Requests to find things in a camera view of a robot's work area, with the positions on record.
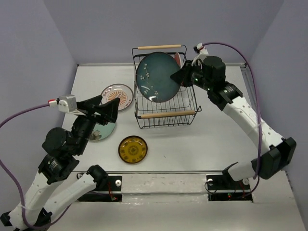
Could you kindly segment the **white plate orange sunburst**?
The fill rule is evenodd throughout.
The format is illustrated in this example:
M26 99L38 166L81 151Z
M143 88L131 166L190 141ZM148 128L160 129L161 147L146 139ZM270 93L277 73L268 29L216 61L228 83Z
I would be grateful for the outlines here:
M112 84L102 91L101 96L101 104L105 104L115 98L119 98L119 111L123 111L128 108L132 104L134 98L132 89L125 84Z

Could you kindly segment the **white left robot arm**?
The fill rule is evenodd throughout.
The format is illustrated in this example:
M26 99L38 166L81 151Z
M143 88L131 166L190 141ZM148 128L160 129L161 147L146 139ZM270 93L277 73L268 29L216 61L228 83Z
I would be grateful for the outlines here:
M1 122L3 126L15 117L44 107L56 107L60 112L77 116L70 131L56 127L47 133L42 144L46 155L26 193L4 163L0 164L17 186L20 195L20 203L0 217L5 227L13 227L15 231L46 231L62 218L74 201L94 189L101 190L106 186L108 174L99 165L93 165L77 182L53 196L53 192L79 164L75 157L84 153L95 125L116 122L120 99L115 98L105 104L101 101L101 95L80 102L76 101L74 95L61 96Z

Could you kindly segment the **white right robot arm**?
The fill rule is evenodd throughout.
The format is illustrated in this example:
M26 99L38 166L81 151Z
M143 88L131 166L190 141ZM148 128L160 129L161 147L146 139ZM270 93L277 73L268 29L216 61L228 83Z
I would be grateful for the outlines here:
M207 92L209 100L229 116L257 147L257 157L250 162L236 162L226 167L221 177L225 188L234 188L240 180L260 177L268 180L287 166L296 141L273 130L249 105L243 93L226 81L226 65L221 58L187 60L170 78L183 87L196 85Z

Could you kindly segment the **large dark teal plate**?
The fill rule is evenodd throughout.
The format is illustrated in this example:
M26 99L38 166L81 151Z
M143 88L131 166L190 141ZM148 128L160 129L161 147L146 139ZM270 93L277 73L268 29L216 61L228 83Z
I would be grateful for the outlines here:
M136 71L136 84L149 101L164 103L179 91L180 85L170 76L180 70L176 60L167 53L153 52L145 56Z

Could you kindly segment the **yellow brown rimmed plate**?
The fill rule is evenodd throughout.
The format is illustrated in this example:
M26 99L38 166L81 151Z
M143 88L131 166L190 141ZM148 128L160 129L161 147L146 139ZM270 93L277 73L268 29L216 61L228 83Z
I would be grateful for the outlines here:
M118 155L127 164L141 162L148 153L148 145L140 136L125 137L118 146Z

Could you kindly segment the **red teal flower plate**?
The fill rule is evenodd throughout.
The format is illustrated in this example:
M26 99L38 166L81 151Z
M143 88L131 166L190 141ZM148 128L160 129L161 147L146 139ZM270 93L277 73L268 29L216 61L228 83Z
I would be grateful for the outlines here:
M182 68L182 59L181 59L180 54L178 52L174 54L174 59L177 62L178 66L180 68Z

